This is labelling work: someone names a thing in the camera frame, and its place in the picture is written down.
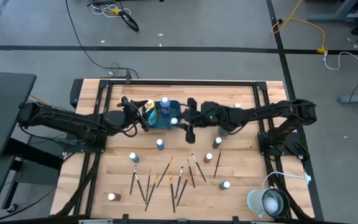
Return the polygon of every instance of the desk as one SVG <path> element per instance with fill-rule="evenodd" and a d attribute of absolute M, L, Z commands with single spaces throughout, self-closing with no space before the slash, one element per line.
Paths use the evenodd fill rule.
<path fill-rule="evenodd" d="M 251 86 L 241 85 L 242 82 L 235 81 L 134 80 L 131 82 L 133 84 L 112 86 L 109 110 L 121 110 L 116 105 L 122 96 L 134 101 L 148 98 L 159 100 L 167 96 L 171 100 L 178 100 L 182 103 L 186 103 L 187 98 L 193 97 L 198 102 L 199 109 L 204 101 L 215 101 L 228 106 L 240 103 L 241 108 L 253 108 L 255 107 L 255 91 L 258 93 L 258 98 L 263 99 L 261 90 L 254 90 Z M 286 100 L 282 82 L 261 83 L 265 83 L 271 103 Z M 98 86 L 98 79 L 83 80 L 76 108 L 77 113 L 93 113 Z M 104 105 L 105 99 L 104 93 L 101 105 Z M 283 121 L 283 118 L 273 119 L 275 126 Z M 260 220 L 247 208 L 246 204 L 247 194 L 253 189 L 261 189 L 262 181 L 266 177 L 265 161 L 260 155 L 257 140 L 259 129 L 258 122 L 250 122 L 238 134 L 224 139 L 215 179 L 213 179 L 213 174 L 219 150 L 213 149 L 211 144 L 218 134 L 218 127 L 195 128 L 196 142 L 194 144 L 188 144 L 185 141 L 185 132 L 181 129 L 150 130 L 145 133 L 139 126 L 139 132 L 134 138 L 128 138 L 122 133 L 108 137 L 106 150 L 102 153 L 99 164 L 91 218 L 120 219 L 123 214 L 127 213 L 130 219 L 232 220 L 233 216 L 238 216 L 240 220 Z M 159 151 L 155 145 L 156 139 L 159 138 L 165 143 L 165 149 L 162 151 Z M 206 182 L 202 179 L 196 164 L 191 160 L 196 188 L 193 188 L 189 180 L 176 213 L 172 210 L 168 173 L 163 178 L 160 187 L 154 190 L 150 205 L 145 212 L 145 204 L 136 182 L 132 195 L 129 195 L 134 169 L 134 163 L 129 159 L 130 152 L 135 152 L 140 157 L 137 172 L 144 192 L 149 169 L 152 173 L 151 187 L 155 175 L 158 174 L 161 177 L 172 156 L 174 159 L 168 170 L 173 172 L 173 185 L 176 190 L 180 167 L 184 166 L 186 175 L 188 172 L 186 160 L 191 159 L 192 152 L 199 161 Z M 204 164 L 203 157 L 207 152 L 213 153 L 214 157 L 209 164 Z M 83 158 L 84 154 L 76 154 L 63 164 L 51 214 L 62 209 L 77 188 Z M 293 156 L 283 156 L 282 166 L 284 172 L 287 173 L 297 175 L 304 173 L 301 162 Z M 218 185 L 224 180 L 230 181 L 231 187 L 222 191 L 219 190 Z M 286 177 L 285 182 L 299 206 L 313 217 L 311 199 L 305 180 Z M 121 194 L 120 202 L 108 200 L 108 193 L 112 192 Z M 85 211 L 87 196 L 88 193 L 85 191 L 80 213 Z M 263 217 L 263 220 L 271 220 L 271 218 Z"/>

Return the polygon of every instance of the white cable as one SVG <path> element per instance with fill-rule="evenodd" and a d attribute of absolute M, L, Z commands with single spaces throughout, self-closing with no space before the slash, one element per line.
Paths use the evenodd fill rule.
<path fill-rule="evenodd" d="M 341 53 L 339 53 L 339 55 L 338 55 L 338 68 L 331 68 L 330 66 L 327 65 L 327 53 L 325 53 L 325 54 L 324 54 L 324 57 L 323 57 L 323 61 L 324 61 L 325 65 L 326 65 L 326 67 L 327 67 L 328 69 L 334 70 L 334 71 L 339 70 L 339 68 L 341 67 L 341 55 L 342 55 L 342 54 L 351 55 L 351 56 L 353 56 L 354 58 L 356 58 L 357 61 L 358 61 L 358 57 L 356 57 L 354 54 L 351 54 L 351 53 L 349 53 L 349 52 L 341 52 Z"/>
<path fill-rule="evenodd" d="M 304 176 L 299 176 L 299 175 L 295 175 L 295 174 L 286 174 L 283 172 L 279 172 L 279 171 L 274 171 L 268 174 L 268 176 L 265 177 L 264 181 L 262 182 L 262 188 L 265 188 L 265 182 L 267 180 L 268 177 L 270 177 L 272 174 L 281 174 L 281 175 L 285 175 L 285 176 L 289 176 L 289 177 L 296 177 L 296 178 L 301 178 L 301 179 L 306 179 L 306 177 Z"/>
<path fill-rule="evenodd" d="M 106 16 L 107 18 L 118 18 L 118 17 L 121 17 L 121 16 L 109 16 L 108 14 L 105 13 L 104 9 L 108 9 L 108 10 L 115 10 L 117 8 L 117 6 L 115 4 L 105 4 L 101 7 L 98 7 L 98 6 L 94 6 L 93 4 L 91 4 L 91 7 L 92 7 L 92 13 L 95 14 L 95 15 L 104 15 Z M 119 9 L 118 11 L 122 11 L 122 10 L 126 10 L 127 11 L 127 14 L 130 15 L 132 12 L 130 9 L 128 8 L 124 8 L 124 9 Z"/>

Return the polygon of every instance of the yellow cable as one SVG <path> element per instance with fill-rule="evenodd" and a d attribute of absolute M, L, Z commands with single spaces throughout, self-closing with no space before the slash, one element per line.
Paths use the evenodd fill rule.
<path fill-rule="evenodd" d="M 33 97 L 34 99 L 38 100 L 39 102 L 41 102 L 41 103 L 43 103 L 43 104 L 49 106 L 48 103 L 46 103 L 45 101 L 41 100 L 40 98 L 38 98 L 38 97 L 36 97 L 36 96 L 34 96 L 34 95 L 30 95 L 30 96 Z"/>
<path fill-rule="evenodd" d="M 291 13 L 290 17 L 287 17 L 287 18 L 284 18 L 284 19 L 283 19 L 284 24 L 283 24 L 281 27 L 279 27 L 276 31 L 274 31 L 274 28 L 279 25 L 279 22 L 276 22 L 276 23 L 274 24 L 274 26 L 272 27 L 272 29 L 270 30 L 270 33 L 271 33 L 271 34 L 276 34 L 276 33 L 279 32 L 280 29 L 282 29 L 290 20 L 294 20 L 294 21 L 298 21 L 298 22 L 303 22 L 303 23 L 309 24 L 309 25 L 311 25 L 311 26 L 313 26 L 313 27 L 319 29 L 319 30 L 323 33 L 323 43 L 321 44 L 321 47 L 317 49 L 317 53 L 325 54 L 325 53 L 328 52 L 328 51 L 326 50 L 326 48 L 325 48 L 325 41 L 326 41 L 326 33 L 325 33 L 325 31 L 324 31 L 321 27 L 317 26 L 316 24 L 314 24 L 314 23 L 312 23 L 312 22 L 308 22 L 308 21 L 304 21 L 304 20 L 301 20 L 301 19 L 297 19 L 297 18 L 292 17 L 292 16 L 294 15 L 295 11 L 298 9 L 298 7 L 299 7 L 299 5 L 301 4 L 301 2 L 302 2 L 302 0 L 299 0 L 299 1 L 298 1 L 298 4 L 297 4 L 297 5 L 295 6 L 295 8 L 292 10 L 292 13 Z"/>

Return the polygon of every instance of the wooden paintbrush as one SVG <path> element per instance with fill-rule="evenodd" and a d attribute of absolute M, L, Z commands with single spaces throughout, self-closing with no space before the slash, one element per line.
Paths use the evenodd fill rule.
<path fill-rule="evenodd" d="M 157 180 L 158 180 L 158 174 L 155 176 L 154 184 L 153 184 L 153 187 L 152 187 L 152 191 L 150 192 L 150 197 L 149 197 L 149 199 L 147 200 L 146 208 L 144 209 L 145 212 L 146 212 L 146 210 L 147 210 L 147 207 L 149 206 L 150 199 L 152 198 L 153 191 L 154 191 L 154 187 L 155 187 L 155 184 L 157 183 Z"/>
<path fill-rule="evenodd" d="M 180 202 L 180 199 L 181 199 L 181 195 L 183 195 L 183 191 L 185 190 L 185 187 L 186 187 L 186 184 L 187 184 L 187 180 L 189 179 L 189 173 L 187 173 L 187 177 L 186 177 L 186 180 L 185 180 L 185 184 L 183 184 L 183 188 L 181 189 L 181 192 L 180 192 L 180 195 L 179 195 L 179 199 L 178 199 L 178 202 L 177 202 L 177 206 L 179 205 L 179 202 Z"/>
<path fill-rule="evenodd" d="M 164 173 L 162 174 L 161 179 L 160 179 L 160 181 L 158 182 L 158 184 L 157 184 L 157 186 L 156 186 L 155 188 L 158 188 L 158 187 L 159 187 L 159 185 L 160 185 L 160 183 L 161 183 L 161 180 L 164 178 L 164 175 L 165 175 L 165 173 L 167 172 L 168 167 L 169 167 L 169 165 L 171 164 L 172 160 L 173 160 L 173 157 L 172 157 L 171 160 L 169 161 L 169 163 L 168 163 L 168 165 L 167 165 L 167 168 L 165 168 Z"/>
<path fill-rule="evenodd" d="M 173 207 L 173 212 L 175 213 L 175 199 L 173 198 L 172 171 L 169 172 L 169 182 L 170 182 L 170 184 L 171 184 L 172 207 Z"/>

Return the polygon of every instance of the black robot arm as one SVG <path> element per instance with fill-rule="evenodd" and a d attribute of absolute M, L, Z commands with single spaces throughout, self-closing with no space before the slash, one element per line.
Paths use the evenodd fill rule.
<path fill-rule="evenodd" d="M 287 120 L 277 128 L 268 131 L 268 141 L 271 145 L 285 139 L 299 125 L 310 125 L 316 122 L 315 104 L 308 100 L 280 101 L 259 108 L 240 109 L 219 105 L 215 102 L 204 102 L 201 111 L 197 111 L 197 102 L 189 98 L 188 109 L 182 117 L 188 124 L 178 124 L 186 131 L 186 141 L 195 142 L 193 127 L 220 126 L 228 134 L 238 133 L 249 121 L 267 118 L 284 117 Z"/>
<path fill-rule="evenodd" d="M 59 131 L 74 135 L 82 144 L 92 145 L 103 136 L 114 136 L 117 133 L 126 134 L 125 129 L 131 125 L 140 123 L 144 131 L 149 131 L 147 117 L 149 114 L 140 115 L 139 108 L 146 101 L 128 101 L 122 97 L 118 107 L 122 111 L 109 111 L 100 114 L 76 114 L 71 111 L 60 110 L 51 106 L 38 103 L 26 103 L 18 116 L 19 126 L 43 125 Z"/>

